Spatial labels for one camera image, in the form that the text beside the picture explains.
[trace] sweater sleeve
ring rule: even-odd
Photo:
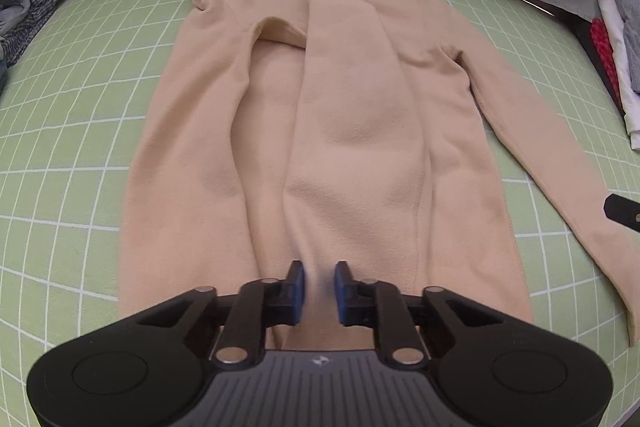
[[[617,288],[628,312],[633,346],[640,339],[640,249],[630,231],[605,216],[609,191],[602,176],[552,106],[485,36],[449,6],[436,7],[435,0],[422,5],[442,17],[442,47],[468,74],[478,107],[498,139]]]

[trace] green grid mat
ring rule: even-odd
[[[519,0],[447,0],[571,127],[613,192],[640,201],[640,156],[578,42]],[[146,108],[190,0],[67,0],[0,100],[0,427],[36,427],[24,382],[44,350],[116,318],[120,205]],[[624,307],[486,125],[543,328],[612,370],[602,425],[640,398]]]

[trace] beige sweater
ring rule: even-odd
[[[193,0],[130,167],[120,314],[198,285],[307,273],[278,346],[370,346],[338,324],[335,263],[404,293],[447,287],[530,321],[480,108],[640,335],[640,255],[567,126],[439,0]]]

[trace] long-sleeve garment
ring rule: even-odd
[[[619,290],[640,330],[640,255],[570,130],[439,0],[193,0],[129,170],[120,314],[199,285],[307,274],[290,349],[369,347],[332,274],[447,287],[530,321],[480,111]]]

